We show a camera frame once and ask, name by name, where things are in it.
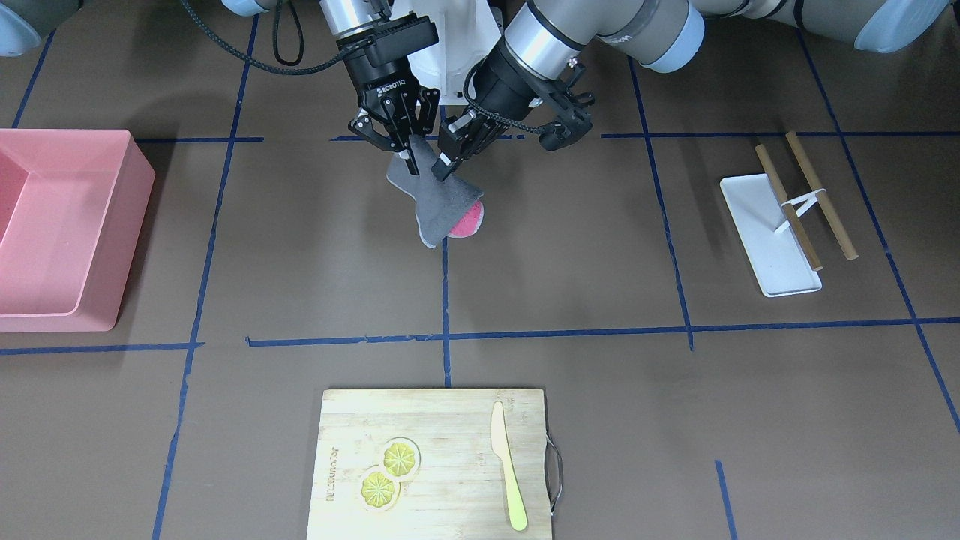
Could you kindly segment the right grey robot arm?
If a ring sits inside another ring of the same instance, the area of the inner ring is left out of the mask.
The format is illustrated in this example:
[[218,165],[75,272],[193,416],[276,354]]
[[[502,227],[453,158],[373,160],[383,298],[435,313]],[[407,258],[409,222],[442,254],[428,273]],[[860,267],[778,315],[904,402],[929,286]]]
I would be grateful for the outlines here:
[[231,56],[254,68],[284,76],[306,76],[336,64],[346,66],[357,94],[358,113],[349,130],[377,149],[401,159],[409,173],[419,175],[413,138],[432,132],[439,109],[440,92],[425,88],[413,73],[412,54],[439,43],[435,23],[415,11],[395,19],[388,1],[322,1],[323,16],[338,51],[328,61],[302,67],[275,55],[277,64],[264,64],[249,52],[227,43],[203,22],[188,1],[181,1],[186,14],[203,34]]

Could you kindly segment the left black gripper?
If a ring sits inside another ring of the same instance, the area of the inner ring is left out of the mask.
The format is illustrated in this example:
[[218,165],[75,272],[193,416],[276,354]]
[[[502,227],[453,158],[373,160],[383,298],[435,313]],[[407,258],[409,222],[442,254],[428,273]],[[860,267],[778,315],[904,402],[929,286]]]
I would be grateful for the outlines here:
[[477,156],[510,128],[534,134],[549,152],[589,133],[589,108],[596,96],[574,92],[586,68],[577,59],[568,66],[571,74],[565,81],[539,79],[507,57],[487,57],[472,66],[460,89],[465,109],[442,120],[439,154],[432,165],[435,179],[444,182],[460,166],[460,158]]

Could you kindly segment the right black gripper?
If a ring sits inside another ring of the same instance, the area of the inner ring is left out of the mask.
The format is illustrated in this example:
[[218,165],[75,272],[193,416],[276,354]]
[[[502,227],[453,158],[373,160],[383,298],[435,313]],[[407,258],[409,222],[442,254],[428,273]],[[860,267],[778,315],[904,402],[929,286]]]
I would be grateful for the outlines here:
[[410,175],[421,174],[420,136],[432,132],[439,90],[425,88],[412,71],[409,56],[438,44],[434,22],[426,16],[402,16],[337,40],[347,74],[357,93],[358,113],[351,133],[383,151],[403,151]]

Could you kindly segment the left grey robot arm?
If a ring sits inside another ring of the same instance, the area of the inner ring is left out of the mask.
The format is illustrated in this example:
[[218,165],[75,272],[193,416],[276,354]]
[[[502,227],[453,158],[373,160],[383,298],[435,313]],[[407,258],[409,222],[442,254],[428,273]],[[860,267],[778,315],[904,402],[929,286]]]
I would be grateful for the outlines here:
[[912,44],[947,9],[946,1],[527,1],[465,78],[465,112],[442,121],[432,171],[446,180],[510,127],[522,128],[541,100],[555,119],[538,127],[549,151],[576,143],[591,127],[586,95],[572,94],[567,68],[591,41],[603,42],[648,71],[670,73],[699,51],[710,20],[746,17],[892,53]]

